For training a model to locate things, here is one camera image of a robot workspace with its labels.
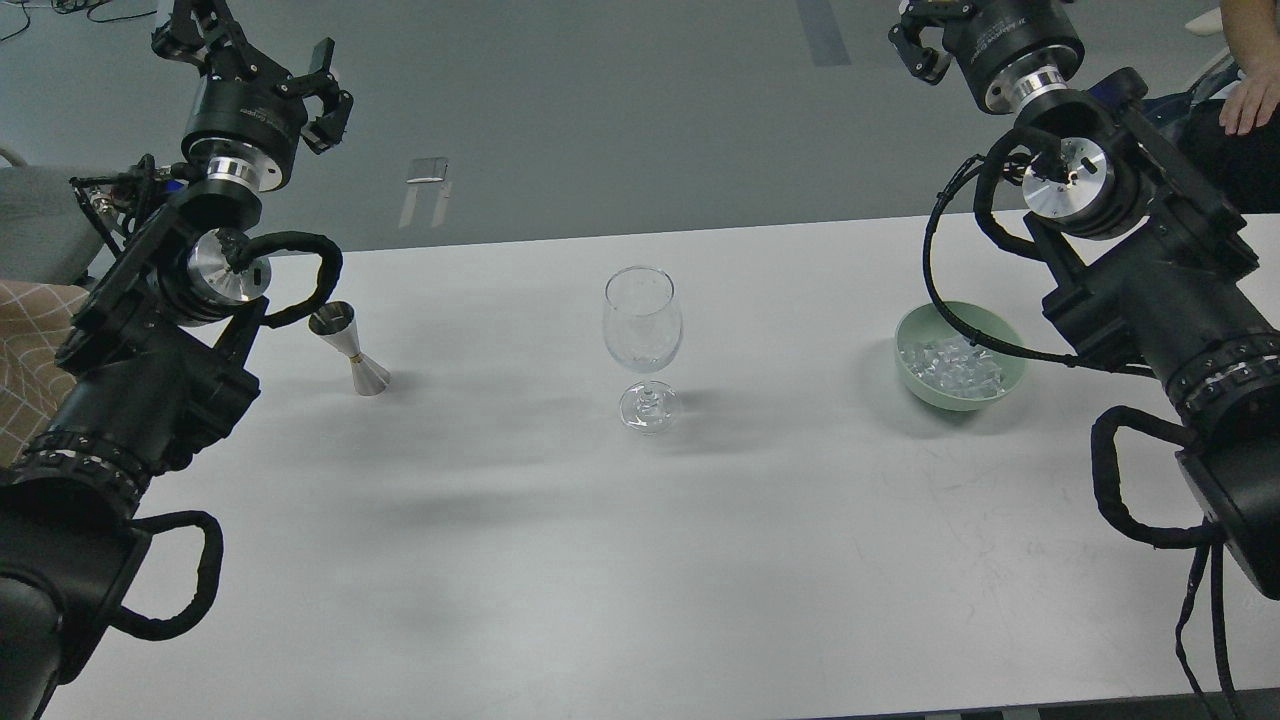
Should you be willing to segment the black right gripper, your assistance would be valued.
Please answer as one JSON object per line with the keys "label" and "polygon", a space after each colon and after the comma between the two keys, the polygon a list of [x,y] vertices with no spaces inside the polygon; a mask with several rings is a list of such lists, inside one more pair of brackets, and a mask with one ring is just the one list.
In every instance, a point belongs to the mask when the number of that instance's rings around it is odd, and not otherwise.
{"label": "black right gripper", "polygon": [[[1085,50],[1061,1],[965,1],[970,12],[901,14],[888,40],[915,79],[937,86],[952,60],[983,113],[1014,113],[1021,102],[1015,83],[1043,67],[1062,79],[1079,70]],[[942,31],[942,45],[929,46],[925,29]]]}

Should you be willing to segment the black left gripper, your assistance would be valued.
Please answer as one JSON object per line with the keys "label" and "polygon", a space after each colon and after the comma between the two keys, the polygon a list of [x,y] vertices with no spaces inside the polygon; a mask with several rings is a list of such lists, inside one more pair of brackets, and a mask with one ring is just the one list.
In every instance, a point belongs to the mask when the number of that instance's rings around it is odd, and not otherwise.
{"label": "black left gripper", "polygon": [[[250,147],[259,190],[271,192],[291,181],[301,138],[316,155],[342,142],[355,97],[332,69],[334,38],[316,44],[308,73],[251,83],[247,38],[225,1],[159,1],[155,18],[152,53],[206,76],[180,141],[188,163]],[[307,119],[305,101],[312,97],[323,111]]]}

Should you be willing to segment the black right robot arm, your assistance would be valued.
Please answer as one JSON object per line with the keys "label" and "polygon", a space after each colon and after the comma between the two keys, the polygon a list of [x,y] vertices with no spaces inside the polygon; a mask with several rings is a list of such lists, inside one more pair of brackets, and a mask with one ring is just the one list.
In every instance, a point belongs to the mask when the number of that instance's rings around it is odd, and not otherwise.
{"label": "black right robot arm", "polygon": [[[936,311],[963,337],[1006,356],[1147,375],[1178,414],[1115,406],[1091,429],[1101,516],[1125,537],[1193,561],[1176,632],[1210,588],[1215,666],[1229,717],[1233,683],[1222,574],[1235,559],[1277,598],[1277,331],[1239,288],[1258,266],[1242,214],[1146,117],[1132,68],[1087,91],[1070,86],[1085,51],[1061,1],[904,1],[888,38],[910,74],[937,85],[957,64],[977,106],[1012,128],[966,159],[925,224],[922,269]],[[993,245],[1043,264],[1055,281],[1044,318],[1071,346],[1047,354],[963,320],[932,272],[942,211],[965,184]],[[1196,527],[1149,527],[1123,500],[1116,433],[1175,447],[1201,509]]]}

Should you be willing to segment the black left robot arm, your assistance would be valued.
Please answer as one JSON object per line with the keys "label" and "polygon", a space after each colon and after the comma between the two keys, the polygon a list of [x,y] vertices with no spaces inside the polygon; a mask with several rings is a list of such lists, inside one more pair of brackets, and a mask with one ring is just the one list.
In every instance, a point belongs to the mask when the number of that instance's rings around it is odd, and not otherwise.
{"label": "black left robot arm", "polygon": [[246,37],[224,1],[161,1],[154,51],[195,67],[182,161],[151,158],[124,245],[55,354],[74,378],[47,427],[3,470],[3,716],[37,719],[109,629],[169,641],[220,584],[224,536],[204,511],[137,518],[154,478],[227,438],[259,397],[259,331],[326,304],[343,255],[326,236],[253,237],[300,146],[343,138],[355,100],[323,38],[296,74]]}

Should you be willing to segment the bystander hand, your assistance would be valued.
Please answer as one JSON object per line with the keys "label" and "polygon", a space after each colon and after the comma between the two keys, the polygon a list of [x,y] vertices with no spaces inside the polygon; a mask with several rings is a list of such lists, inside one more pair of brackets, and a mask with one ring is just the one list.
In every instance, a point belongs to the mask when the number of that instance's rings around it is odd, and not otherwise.
{"label": "bystander hand", "polygon": [[1272,120],[1277,104],[1277,67],[1243,70],[1222,105],[1219,124],[1228,136],[1249,135]]}

